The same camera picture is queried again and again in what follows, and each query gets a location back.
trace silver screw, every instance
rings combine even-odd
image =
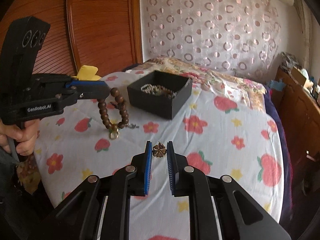
[[[135,168],[135,166],[129,165],[129,166],[126,166],[125,170],[127,172],[134,172],[136,170],[136,168]]]
[[[95,183],[97,180],[98,180],[98,177],[95,176],[95,175],[91,175],[91,176],[88,178],[88,181],[89,181],[90,183]]]
[[[232,178],[231,178],[230,176],[228,176],[228,175],[224,175],[224,176],[222,177],[222,180],[223,180],[224,182],[226,182],[226,183],[230,183],[230,182],[232,181]]]
[[[185,166],[185,167],[184,167],[184,170],[185,170],[186,172],[189,172],[189,173],[195,171],[195,169],[194,169],[193,167],[191,167],[191,166]]]

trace bed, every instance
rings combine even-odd
[[[172,121],[128,105],[130,122],[140,128],[124,128],[111,141],[96,100],[80,100],[64,114],[41,121],[34,154],[53,206],[89,175],[109,176],[129,164],[144,152],[147,140],[153,145],[172,140],[190,165],[212,177],[231,175],[279,222],[284,195],[287,203],[291,194],[290,162],[279,136],[281,123],[268,114],[272,105],[265,87],[164,57],[102,80],[129,102],[126,86],[156,69],[193,78],[192,94]],[[112,101],[107,98],[108,113],[116,122],[120,116]],[[189,239],[188,210],[188,198],[171,196],[166,159],[153,158],[149,195],[131,200],[129,237]]]

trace black box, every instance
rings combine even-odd
[[[141,87],[146,84],[164,86],[177,92],[177,95],[174,98],[168,98],[147,94],[141,91]],[[175,74],[153,71],[131,83],[127,90],[132,106],[166,119],[173,119],[191,95],[192,80]]]

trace human hand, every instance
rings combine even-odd
[[[35,148],[39,122],[39,119],[27,121],[25,122],[25,128],[21,130],[16,125],[4,125],[0,120],[0,146],[6,152],[11,153],[8,136],[20,142],[16,147],[18,154],[30,155]]]

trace brown bead bracelet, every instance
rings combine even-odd
[[[119,137],[119,128],[122,129],[126,124],[129,123],[129,115],[126,108],[126,102],[123,96],[120,95],[119,90],[117,88],[112,88],[110,90],[110,95],[112,95],[115,98],[115,101],[117,102],[117,108],[119,109],[120,115],[122,117],[121,122],[119,122],[118,124],[113,124],[110,122],[105,99],[98,99],[98,107],[102,123],[105,125],[107,129],[109,129],[110,139],[114,140]]]

